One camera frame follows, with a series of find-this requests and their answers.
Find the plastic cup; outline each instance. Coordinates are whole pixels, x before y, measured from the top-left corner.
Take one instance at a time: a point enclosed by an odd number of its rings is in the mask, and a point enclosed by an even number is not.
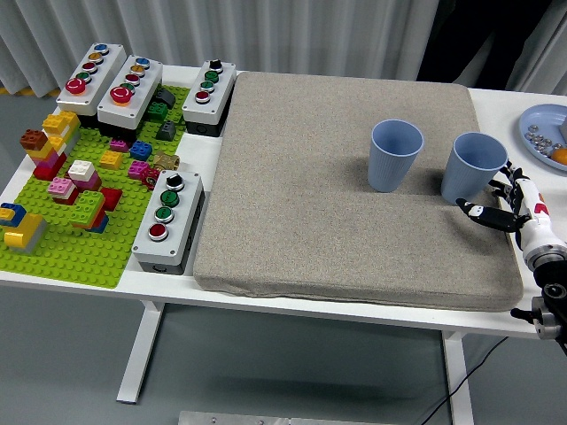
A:
[[[447,161],[441,196],[453,205],[459,197],[471,200],[507,161],[506,148],[495,138],[474,132],[459,135]]]
[[[423,134],[404,120],[378,122],[371,133],[369,184],[378,192],[396,190],[423,149]]]

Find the white curtain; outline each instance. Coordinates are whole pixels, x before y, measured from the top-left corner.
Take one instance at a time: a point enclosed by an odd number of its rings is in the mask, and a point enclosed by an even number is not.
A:
[[[507,89],[567,95],[567,1],[554,0],[526,40]]]
[[[169,65],[414,80],[439,0],[3,0],[0,81],[64,87],[92,43]]]

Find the robotic hand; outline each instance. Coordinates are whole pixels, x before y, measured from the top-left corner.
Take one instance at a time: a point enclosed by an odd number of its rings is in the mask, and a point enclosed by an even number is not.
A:
[[[535,325],[541,339],[555,339],[567,355],[567,243],[553,233],[543,196],[522,169],[508,162],[500,171],[511,185],[495,180],[489,184],[512,212],[474,205],[462,198],[456,203],[471,220],[516,233],[517,246],[541,288],[541,297],[532,299],[531,311],[514,308],[510,314]]]

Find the table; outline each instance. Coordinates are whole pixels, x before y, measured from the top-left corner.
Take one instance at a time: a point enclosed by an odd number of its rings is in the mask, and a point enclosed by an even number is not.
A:
[[[198,68],[165,66],[163,82],[180,87],[190,87],[197,73]],[[525,174],[535,181],[547,201],[554,223],[554,231],[558,236],[567,239],[565,191],[560,184],[565,174],[540,163],[528,152],[519,140],[520,134],[517,128],[521,113],[528,107],[535,104],[567,105],[567,97],[481,89],[471,89],[470,94],[477,111],[481,131],[501,140],[506,145],[510,159],[517,166],[521,166]],[[221,145],[221,137],[211,138],[184,134],[177,151],[182,159],[180,171],[199,172],[206,192],[209,192],[212,187]],[[0,196],[1,202],[13,201],[33,168],[34,164],[29,158],[22,161]],[[196,246],[193,244],[189,264],[194,259]],[[532,297],[540,295],[540,289],[536,286],[532,273],[524,266],[521,252],[517,248],[515,248],[515,255],[524,284],[524,297],[517,306],[522,309],[531,309]],[[514,319],[507,312],[460,312],[283,297],[236,297],[200,289],[191,276],[190,267],[187,268],[184,275],[162,275],[159,283],[146,277],[147,273],[142,271],[136,261],[131,258],[118,286],[113,290],[8,272],[0,272],[0,284],[36,290],[55,290],[141,300],[145,307],[144,314],[117,397],[120,402],[132,404],[137,401],[165,303],[440,330],[443,332],[450,390],[456,387],[466,373],[462,352],[462,337],[465,334],[480,333],[537,338],[533,325]],[[453,396],[451,401],[454,423],[472,423],[467,383]]]

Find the plate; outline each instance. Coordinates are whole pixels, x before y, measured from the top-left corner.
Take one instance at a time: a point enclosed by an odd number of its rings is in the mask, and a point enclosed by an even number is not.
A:
[[[567,106],[560,104],[537,104],[529,109],[526,109],[520,117],[520,135],[522,142],[532,155],[542,162],[545,162],[553,168],[567,171],[567,166],[555,162],[553,159],[548,158],[545,154],[536,151],[536,145],[525,137],[528,133],[529,127],[532,125],[538,126],[538,130],[533,132],[535,135],[542,135],[544,139],[549,139],[552,144],[561,144],[567,148],[567,143],[563,139],[559,127],[567,118]]]

